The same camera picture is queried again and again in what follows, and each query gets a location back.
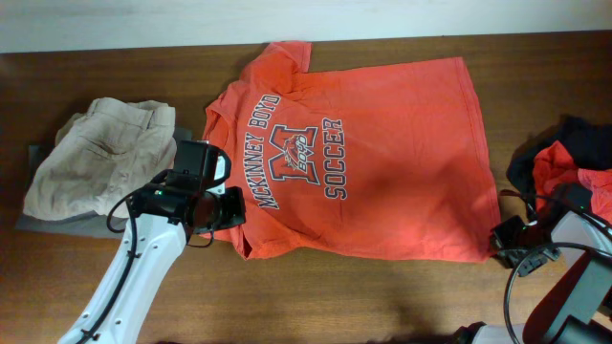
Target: white wall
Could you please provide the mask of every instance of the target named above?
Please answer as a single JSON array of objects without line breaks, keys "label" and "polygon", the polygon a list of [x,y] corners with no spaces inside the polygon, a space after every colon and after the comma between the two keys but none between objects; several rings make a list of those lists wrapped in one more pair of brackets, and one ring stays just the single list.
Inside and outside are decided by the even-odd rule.
[{"label": "white wall", "polygon": [[612,29],[612,0],[0,0],[0,53]]}]

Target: wood grain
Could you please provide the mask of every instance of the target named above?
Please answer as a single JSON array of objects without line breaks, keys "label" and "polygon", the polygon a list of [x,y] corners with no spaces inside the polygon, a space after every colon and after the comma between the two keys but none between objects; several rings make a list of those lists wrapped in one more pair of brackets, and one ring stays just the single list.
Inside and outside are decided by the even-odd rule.
[{"label": "wood grain", "polygon": [[[264,45],[0,55],[0,340],[48,343],[82,312],[118,246],[11,230],[30,143],[92,99],[155,99],[201,135],[203,109]],[[499,188],[514,150],[563,114],[612,121],[612,32],[483,35],[316,43],[312,71],[463,56],[479,96]],[[522,213],[501,200],[502,216]],[[551,264],[520,279],[515,322],[559,278]],[[298,249],[243,261],[228,244],[187,248],[164,279],[139,342],[364,342],[503,324],[508,271],[446,262],[385,262]]]}]

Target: beige cloth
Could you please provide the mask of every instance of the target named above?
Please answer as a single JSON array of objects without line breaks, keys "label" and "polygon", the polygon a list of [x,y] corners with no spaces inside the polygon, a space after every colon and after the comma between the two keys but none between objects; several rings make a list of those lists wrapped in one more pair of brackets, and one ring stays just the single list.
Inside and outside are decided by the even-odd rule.
[{"label": "beige cloth", "polygon": [[[89,211],[107,215],[123,196],[169,168],[176,153],[174,108],[157,101],[96,99],[57,132],[38,167],[24,214],[57,221]],[[122,205],[113,214],[127,217]]]}]

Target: red t-shirt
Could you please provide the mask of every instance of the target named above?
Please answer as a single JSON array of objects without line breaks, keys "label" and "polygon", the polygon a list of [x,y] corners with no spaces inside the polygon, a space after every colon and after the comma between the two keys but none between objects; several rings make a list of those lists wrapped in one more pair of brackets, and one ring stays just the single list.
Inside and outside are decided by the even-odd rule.
[{"label": "red t-shirt", "polygon": [[482,262],[499,209],[461,58],[307,73],[311,44],[270,44],[207,108],[247,222],[245,258],[296,247]]}]

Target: shirt sleeve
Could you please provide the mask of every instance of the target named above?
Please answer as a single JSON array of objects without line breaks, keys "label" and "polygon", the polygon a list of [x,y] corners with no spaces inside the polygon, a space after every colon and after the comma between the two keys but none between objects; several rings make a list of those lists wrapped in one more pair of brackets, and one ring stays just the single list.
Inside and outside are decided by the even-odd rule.
[{"label": "shirt sleeve", "polygon": [[240,79],[279,94],[291,92],[293,75],[308,72],[311,47],[308,42],[271,43],[242,71]]}]

